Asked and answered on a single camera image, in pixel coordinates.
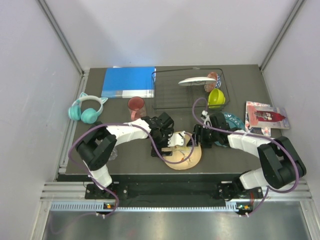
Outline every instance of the white wall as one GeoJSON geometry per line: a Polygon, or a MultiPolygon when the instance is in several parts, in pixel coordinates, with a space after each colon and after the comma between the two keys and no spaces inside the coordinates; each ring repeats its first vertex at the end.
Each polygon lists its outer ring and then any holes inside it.
{"type": "Polygon", "coordinates": [[[0,239],[28,239],[79,74],[35,0],[0,1],[0,239]]]}
{"type": "Polygon", "coordinates": [[[46,0],[84,69],[261,64],[296,0],[46,0]]]}
{"type": "Polygon", "coordinates": [[[320,213],[320,1],[307,0],[264,74],[275,106],[285,107],[291,139],[306,165],[320,213]]]}

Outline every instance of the yellow bowl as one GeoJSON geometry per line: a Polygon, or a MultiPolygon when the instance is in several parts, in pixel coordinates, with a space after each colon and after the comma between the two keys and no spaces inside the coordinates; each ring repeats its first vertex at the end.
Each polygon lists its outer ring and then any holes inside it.
{"type": "Polygon", "coordinates": [[[226,102],[225,95],[220,89],[215,88],[210,92],[208,97],[208,106],[210,109],[220,108],[222,104],[225,104],[225,102],[226,102]]]}

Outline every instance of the teal headphones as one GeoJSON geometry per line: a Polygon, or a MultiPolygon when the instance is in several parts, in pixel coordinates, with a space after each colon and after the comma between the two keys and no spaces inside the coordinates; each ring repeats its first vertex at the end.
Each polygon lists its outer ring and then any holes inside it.
{"type": "Polygon", "coordinates": [[[97,121],[98,117],[104,110],[104,103],[108,100],[107,97],[97,97],[93,95],[88,95],[84,92],[80,94],[80,97],[74,101],[71,107],[68,109],[68,116],[71,120],[79,121],[81,120],[85,124],[93,124],[97,121]],[[98,111],[93,108],[88,108],[81,113],[80,103],[86,100],[95,100],[100,103],[100,108],[98,111]]]}

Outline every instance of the red mug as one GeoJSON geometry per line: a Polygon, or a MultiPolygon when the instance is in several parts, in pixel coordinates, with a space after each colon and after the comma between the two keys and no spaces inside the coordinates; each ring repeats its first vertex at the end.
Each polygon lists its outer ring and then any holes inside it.
{"type": "Polygon", "coordinates": [[[147,116],[145,101],[139,96],[130,98],[128,101],[128,108],[131,113],[132,121],[147,116]]]}

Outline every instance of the clear plastic object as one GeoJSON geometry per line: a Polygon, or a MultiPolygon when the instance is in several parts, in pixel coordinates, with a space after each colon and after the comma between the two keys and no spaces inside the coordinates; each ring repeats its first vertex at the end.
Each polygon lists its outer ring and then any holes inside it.
{"type": "Polygon", "coordinates": [[[109,161],[116,159],[117,156],[118,156],[118,150],[114,147],[109,157],[109,161]]]}

